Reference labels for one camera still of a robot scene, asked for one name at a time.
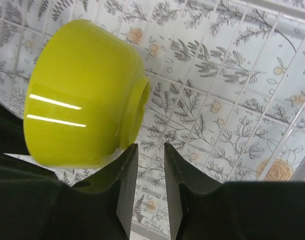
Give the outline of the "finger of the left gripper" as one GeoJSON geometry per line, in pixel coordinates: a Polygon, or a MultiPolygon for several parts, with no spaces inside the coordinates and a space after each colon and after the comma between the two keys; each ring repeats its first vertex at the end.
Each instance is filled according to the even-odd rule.
{"type": "Polygon", "coordinates": [[[29,155],[23,120],[0,103],[0,153],[29,155]]]}

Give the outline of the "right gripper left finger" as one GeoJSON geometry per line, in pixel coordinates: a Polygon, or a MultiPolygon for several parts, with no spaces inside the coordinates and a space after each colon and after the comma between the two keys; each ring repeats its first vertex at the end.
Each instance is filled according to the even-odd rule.
{"type": "Polygon", "coordinates": [[[127,240],[138,147],[69,186],[48,169],[0,153],[0,240],[127,240]]]}

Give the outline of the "lime green bowl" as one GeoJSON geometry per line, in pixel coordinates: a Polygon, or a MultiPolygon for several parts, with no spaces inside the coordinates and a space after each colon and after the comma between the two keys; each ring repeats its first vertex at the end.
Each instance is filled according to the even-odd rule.
{"type": "Polygon", "coordinates": [[[25,100],[24,136],[44,166],[101,168],[135,142],[150,93],[140,54],[77,19],[48,41],[25,100]]]}

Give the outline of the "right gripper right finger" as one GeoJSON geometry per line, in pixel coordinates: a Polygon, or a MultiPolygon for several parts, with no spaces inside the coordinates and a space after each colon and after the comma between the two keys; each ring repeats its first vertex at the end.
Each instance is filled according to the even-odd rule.
{"type": "Polygon", "coordinates": [[[220,183],[169,143],[164,161],[173,240],[305,240],[305,181],[220,183]]]}

